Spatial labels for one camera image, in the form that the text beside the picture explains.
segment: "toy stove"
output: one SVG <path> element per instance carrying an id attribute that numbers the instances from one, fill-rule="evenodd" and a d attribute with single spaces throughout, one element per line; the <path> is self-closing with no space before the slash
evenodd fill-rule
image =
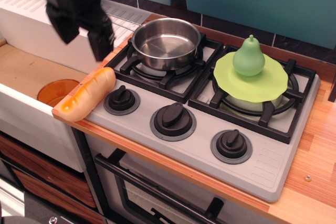
<path id="1" fill-rule="evenodd" d="M 280 101 L 244 108 L 213 78 L 216 61 L 237 48 L 202 35 L 195 62 L 176 71 L 140 64 L 131 42 L 106 66 L 117 82 L 86 117 L 269 202 L 276 201 L 313 105 L 320 78 L 295 61 Z"/>

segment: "green silicone lid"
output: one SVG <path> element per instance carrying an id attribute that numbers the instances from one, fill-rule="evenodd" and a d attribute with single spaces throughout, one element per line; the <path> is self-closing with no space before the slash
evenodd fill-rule
<path id="1" fill-rule="evenodd" d="M 251 77 L 240 75 L 233 67 L 235 52 L 221 57 L 214 69 L 218 86 L 234 98 L 248 102 L 266 102 L 277 99 L 288 87 L 288 75 L 282 65 L 266 54 L 263 70 Z"/>

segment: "dark tile wall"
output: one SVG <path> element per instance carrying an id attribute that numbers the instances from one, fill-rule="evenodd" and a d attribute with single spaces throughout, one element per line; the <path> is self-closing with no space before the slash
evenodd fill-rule
<path id="1" fill-rule="evenodd" d="M 200 13 L 191 12 L 187 9 L 186 0 L 176 0 L 172 6 L 159 4 L 149 0 L 111 1 L 126 4 L 167 17 L 184 19 L 192 24 L 222 31 L 224 33 L 235 35 L 241 38 L 247 38 L 250 34 L 253 34 L 262 44 L 289 50 L 336 65 L 336 49 L 332 50 L 323 48 L 281 35 L 202 15 Z"/>

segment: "orange cup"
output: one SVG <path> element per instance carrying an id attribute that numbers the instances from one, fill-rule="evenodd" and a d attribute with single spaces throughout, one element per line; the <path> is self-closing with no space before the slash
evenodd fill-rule
<path id="1" fill-rule="evenodd" d="M 37 100 L 54 107 L 78 84 L 79 81 L 70 79 L 53 81 L 41 88 L 37 94 Z"/>

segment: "screw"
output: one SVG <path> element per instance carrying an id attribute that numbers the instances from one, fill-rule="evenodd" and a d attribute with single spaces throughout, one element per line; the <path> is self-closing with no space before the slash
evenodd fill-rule
<path id="1" fill-rule="evenodd" d="M 308 182 L 311 182 L 312 178 L 311 178 L 310 175 L 307 175 L 307 176 L 305 177 L 305 180 L 308 181 Z"/>
<path id="2" fill-rule="evenodd" d="M 56 217 L 51 217 L 49 219 L 49 224 L 56 224 L 57 223 L 57 218 Z"/>

